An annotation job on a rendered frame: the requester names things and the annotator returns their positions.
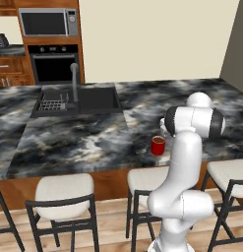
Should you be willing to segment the black built-in oven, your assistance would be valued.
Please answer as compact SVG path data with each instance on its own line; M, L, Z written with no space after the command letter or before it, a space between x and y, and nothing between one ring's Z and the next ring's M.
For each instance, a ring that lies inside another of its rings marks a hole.
M29 45L28 51L37 85L71 84L72 63L79 63L78 45Z

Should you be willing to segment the black kitchen sink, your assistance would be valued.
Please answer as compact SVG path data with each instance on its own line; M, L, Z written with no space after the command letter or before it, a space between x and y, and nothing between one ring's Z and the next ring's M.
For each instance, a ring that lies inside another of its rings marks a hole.
M66 110L38 111L37 106L44 95L55 98L57 98L59 95L68 95L69 101L66 104ZM78 89L78 99L79 100L77 102L74 102L73 91L71 89L43 90L37 98L31 113L31 117L64 117L81 114L119 113L122 111L117 91L114 87Z

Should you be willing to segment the silver toaster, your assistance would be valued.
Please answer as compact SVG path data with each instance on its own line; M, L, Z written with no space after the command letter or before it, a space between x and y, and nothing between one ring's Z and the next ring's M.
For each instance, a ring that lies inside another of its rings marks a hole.
M0 33L0 47L5 48L9 46L9 41L5 34Z

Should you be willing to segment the grey sink tap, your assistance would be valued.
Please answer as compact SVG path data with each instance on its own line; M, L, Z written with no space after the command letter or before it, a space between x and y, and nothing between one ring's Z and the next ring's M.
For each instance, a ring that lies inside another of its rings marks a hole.
M79 70L79 65L77 63L72 63L70 66L72 72L72 85L73 85L73 96L74 102L77 102L78 99L78 88L77 88L77 73Z

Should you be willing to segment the red cup of hot chocolate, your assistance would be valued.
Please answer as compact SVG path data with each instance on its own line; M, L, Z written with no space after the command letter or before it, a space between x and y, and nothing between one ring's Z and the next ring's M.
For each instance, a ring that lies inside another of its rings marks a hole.
M165 140L161 136L153 136L151 141L151 153L154 156L162 156L165 149Z

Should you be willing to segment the wooden cupboard run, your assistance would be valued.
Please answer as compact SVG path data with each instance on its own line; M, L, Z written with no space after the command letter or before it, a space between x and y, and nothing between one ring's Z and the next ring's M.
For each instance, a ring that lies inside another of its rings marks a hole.
M24 36L20 8L76 9L77 36ZM6 35L9 46L0 47L0 87L36 85L28 51L29 45L78 45L79 70L77 80L85 80L79 0L0 0L0 33Z

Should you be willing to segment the silver microwave oven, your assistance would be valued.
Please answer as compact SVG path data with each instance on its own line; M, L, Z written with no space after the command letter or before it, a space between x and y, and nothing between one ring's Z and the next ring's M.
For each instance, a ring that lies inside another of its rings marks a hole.
M76 9L20 8L24 36L77 36Z

